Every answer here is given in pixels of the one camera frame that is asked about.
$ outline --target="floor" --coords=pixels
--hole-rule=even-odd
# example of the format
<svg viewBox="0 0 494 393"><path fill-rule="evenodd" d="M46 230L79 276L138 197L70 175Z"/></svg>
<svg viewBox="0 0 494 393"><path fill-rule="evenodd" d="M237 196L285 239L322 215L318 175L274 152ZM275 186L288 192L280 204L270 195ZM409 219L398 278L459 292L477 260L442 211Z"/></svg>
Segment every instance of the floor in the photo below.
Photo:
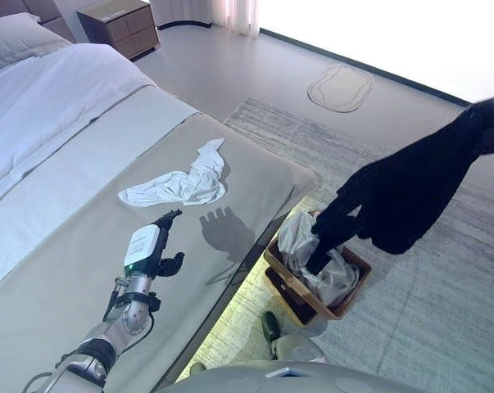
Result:
<svg viewBox="0 0 494 393"><path fill-rule="evenodd" d="M328 125L359 143L401 148L453 120L462 108L374 76L374 87L352 113L311 102L310 84L335 63L275 38L252 40L225 29L162 30L161 49L135 62L160 87L217 120L247 97ZM494 192L494 156L480 158L465 181Z"/></svg>

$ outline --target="white bed sheet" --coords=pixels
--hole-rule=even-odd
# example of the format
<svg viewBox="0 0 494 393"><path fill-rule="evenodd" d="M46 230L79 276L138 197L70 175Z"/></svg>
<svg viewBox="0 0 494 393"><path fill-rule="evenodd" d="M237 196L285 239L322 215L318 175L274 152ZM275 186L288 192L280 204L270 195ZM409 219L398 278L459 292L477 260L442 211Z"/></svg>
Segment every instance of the white bed sheet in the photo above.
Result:
<svg viewBox="0 0 494 393"><path fill-rule="evenodd" d="M0 198L90 121L153 85L112 47L97 44L0 70Z"/></svg>
<svg viewBox="0 0 494 393"><path fill-rule="evenodd" d="M0 281L123 169L194 113L196 109L157 87L142 88L18 183L0 200Z"/></svg>

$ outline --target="floor mat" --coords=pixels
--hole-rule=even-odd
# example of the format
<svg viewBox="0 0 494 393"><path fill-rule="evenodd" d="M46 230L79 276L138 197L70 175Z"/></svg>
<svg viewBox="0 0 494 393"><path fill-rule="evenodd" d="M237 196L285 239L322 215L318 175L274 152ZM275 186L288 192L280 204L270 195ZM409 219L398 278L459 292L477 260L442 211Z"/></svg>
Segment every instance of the floor mat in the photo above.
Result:
<svg viewBox="0 0 494 393"><path fill-rule="evenodd" d="M335 112L352 112L360 107L373 85L372 75L348 65L330 67L308 89L309 98Z"/></svg>
<svg viewBox="0 0 494 393"><path fill-rule="evenodd" d="M324 208L352 173L390 153L252 98L226 123L318 174L318 187L298 206L308 210ZM348 246L374 271L343 319L296 327L262 279L260 259L193 360L217 367L270 359L261 315L271 310L283 333L310 337L331 364L428 392L494 392L494 194L462 184L404 255L357 238Z"/></svg>

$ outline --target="white cloth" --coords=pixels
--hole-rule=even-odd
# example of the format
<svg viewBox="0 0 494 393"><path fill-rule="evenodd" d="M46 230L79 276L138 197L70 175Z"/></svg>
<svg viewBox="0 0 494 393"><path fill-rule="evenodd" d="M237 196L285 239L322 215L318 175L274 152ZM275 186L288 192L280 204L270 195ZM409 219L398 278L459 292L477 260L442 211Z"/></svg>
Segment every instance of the white cloth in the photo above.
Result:
<svg viewBox="0 0 494 393"><path fill-rule="evenodd" d="M131 206L147 207L158 203L183 202L184 205L202 205L220 199L224 185L220 183L223 158L217 149L224 139L213 139L197 150L199 157L190 165L188 174L173 171L149 182L127 188L118 194Z"/></svg>
<svg viewBox="0 0 494 393"><path fill-rule="evenodd" d="M358 283L359 269L345 262L336 249L329 251L331 260L317 276L306 262L320 242L311 231L315 217L300 211L283 223L278 235L278 249L283 264L300 279L325 305L339 305Z"/></svg>

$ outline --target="shoe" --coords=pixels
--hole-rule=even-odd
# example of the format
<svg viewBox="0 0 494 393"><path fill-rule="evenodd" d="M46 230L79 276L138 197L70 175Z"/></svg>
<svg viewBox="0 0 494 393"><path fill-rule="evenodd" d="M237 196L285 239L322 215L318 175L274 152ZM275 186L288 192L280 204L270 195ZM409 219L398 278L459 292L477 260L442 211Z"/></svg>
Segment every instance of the shoe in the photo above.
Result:
<svg viewBox="0 0 494 393"><path fill-rule="evenodd" d="M192 366L190 366L189 374L194 375L197 373L201 373L202 371L205 371L205 370L206 370L205 364L197 362L197 363L194 363Z"/></svg>

